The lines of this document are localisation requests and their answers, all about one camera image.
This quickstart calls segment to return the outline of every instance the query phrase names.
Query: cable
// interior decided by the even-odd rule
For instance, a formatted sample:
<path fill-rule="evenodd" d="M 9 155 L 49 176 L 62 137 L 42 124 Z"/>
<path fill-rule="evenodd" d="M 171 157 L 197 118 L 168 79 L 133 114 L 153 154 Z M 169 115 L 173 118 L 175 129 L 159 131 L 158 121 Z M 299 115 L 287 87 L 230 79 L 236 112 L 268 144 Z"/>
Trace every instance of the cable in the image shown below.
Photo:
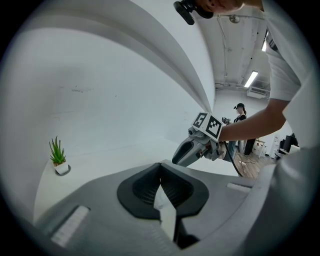
<path fill-rule="evenodd" d="M 227 143 L 226 143 L 225 141 L 224 141 L 223 143 L 224 143 L 224 145 L 225 145 L 226 152 L 227 152 L 227 154 L 229 155 L 229 158 L 230 158 L 230 160 L 231 160 L 231 162 L 232 162 L 232 164 L 233 164 L 234 169 L 236 170 L 236 172 L 238 173 L 238 175 L 239 175 L 240 177 L 243 177 L 242 174 L 238 171 L 238 169 L 237 169 L 237 167 L 236 167 L 236 165 L 235 165 L 235 162 L 234 162 L 233 158 L 231 157 L 231 154 L 230 154 L 230 152 L 229 152 L 229 148 L 228 148 Z"/>
<path fill-rule="evenodd" d="M 227 44 L 226 44 L 226 36 L 225 36 L 225 32 L 224 32 L 224 29 L 222 27 L 222 25 L 220 24 L 220 16 L 218 14 L 218 17 L 216 19 L 218 21 L 218 24 L 220 26 L 220 29 L 221 29 L 221 33 L 223 35 L 223 47 L 224 47 L 224 79 L 223 79 L 223 83 L 226 82 L 226 77 L 227 77 Z"/>
<path fill-rule="evenodd" d="M 246 174 L 245 170 L 244 170 L 244 166 L 241 164 L 241 167 L 242 167 L 242 171 L 243 173 L 249 178 L 248 174 Z"/>
<path fill-rule="evenodd" d="M 234 160 L 235 160 L 235 158 L 236 158 L 236 155 L 237 155 L 237 153 L 238 153 L 238 149 L 239 149 L 239 145 L 238 145 L 238 147 L 236 148 L 236 151 L 235 151 L 235 154 L 234 154 L 233 161 L 234 161 Z"/>
<path fill-rule="evenodd" d="M 244 156 L 251 161 L 251 162 L 249 161 L 249 162 L 244 162 L 244 163 L 250 163 L 250 164 L 255 164 L 255 163 L 256 163 L 256 161 L 250 159 L 250 158 L 249 158 L 248 156 L 246 156 L 245 154 L 244 154 Z"/>

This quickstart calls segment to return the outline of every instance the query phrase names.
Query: potted plant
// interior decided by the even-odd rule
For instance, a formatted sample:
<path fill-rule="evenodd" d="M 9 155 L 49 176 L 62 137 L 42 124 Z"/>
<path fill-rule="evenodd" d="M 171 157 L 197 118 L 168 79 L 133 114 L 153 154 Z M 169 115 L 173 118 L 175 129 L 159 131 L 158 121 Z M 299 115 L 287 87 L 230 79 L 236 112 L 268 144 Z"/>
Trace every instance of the potted plant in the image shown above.
<path fill-rule="evenodd" d="M 59 140 L 59 145 L 58 145 L 57 138 L 58 136 L 55 137 L 55 142 L 52 139 L 52 147 L 51 147 L 51 143 L 49 142 L 51 153 L 52 153 L 52 155 L 50 156 L 50 159 L 53 162 L 53 165 L 57 174 L 65 175 L 70 171 L 71 168 L 67 164 L 66 156 L 64 155 L 65 150 L 62 149 L 62 152 L 61 152 L 61 147 L 60 147 L 61 140 Z"/>

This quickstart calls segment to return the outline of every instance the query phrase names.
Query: white sleeve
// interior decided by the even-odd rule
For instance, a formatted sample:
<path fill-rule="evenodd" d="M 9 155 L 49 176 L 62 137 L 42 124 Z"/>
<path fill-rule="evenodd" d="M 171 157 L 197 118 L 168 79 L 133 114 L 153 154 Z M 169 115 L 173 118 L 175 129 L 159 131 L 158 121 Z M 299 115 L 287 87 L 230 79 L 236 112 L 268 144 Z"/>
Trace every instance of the white sleeve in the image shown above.
<path fill-rule="evenodd" d="M 278 50 L 273 50 L 268 43 L 266 44 L 265 52 L 271 68 L 270 99 L 291 101 L 301 88 L 298 77 Z"/>

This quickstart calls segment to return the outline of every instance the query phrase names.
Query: black cap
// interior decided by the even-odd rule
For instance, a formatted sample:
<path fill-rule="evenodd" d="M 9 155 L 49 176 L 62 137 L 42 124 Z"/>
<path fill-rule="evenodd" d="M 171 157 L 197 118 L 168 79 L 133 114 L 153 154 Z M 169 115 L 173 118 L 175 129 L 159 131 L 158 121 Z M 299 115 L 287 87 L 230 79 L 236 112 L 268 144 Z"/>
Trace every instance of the black cap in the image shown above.
<path fill-rule="evenodd" d="M 238 105 L 236 105 L 233 109 L 234 110 L 236 110 L 237 108 L 239 108 L 239 107 L 243 107 L 243 108 L 245 108 L 245 104 L 243 104 L 243 103 L 239 103 Z"/>

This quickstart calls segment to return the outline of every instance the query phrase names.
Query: black shirt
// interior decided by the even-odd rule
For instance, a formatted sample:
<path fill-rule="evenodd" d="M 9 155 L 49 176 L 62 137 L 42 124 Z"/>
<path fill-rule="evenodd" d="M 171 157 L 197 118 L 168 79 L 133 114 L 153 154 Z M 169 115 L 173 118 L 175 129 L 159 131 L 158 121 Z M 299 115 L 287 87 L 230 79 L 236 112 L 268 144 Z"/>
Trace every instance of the black shirt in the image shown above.
<path fill-rule="evenodd" d="M 242 120 L 245 120 L 247 117 L 245 114 L 241 114 L 239 115 L 236 119 L 234 119 L 234 123 L 238 122 L 239 120 L 242 121 Z"/>

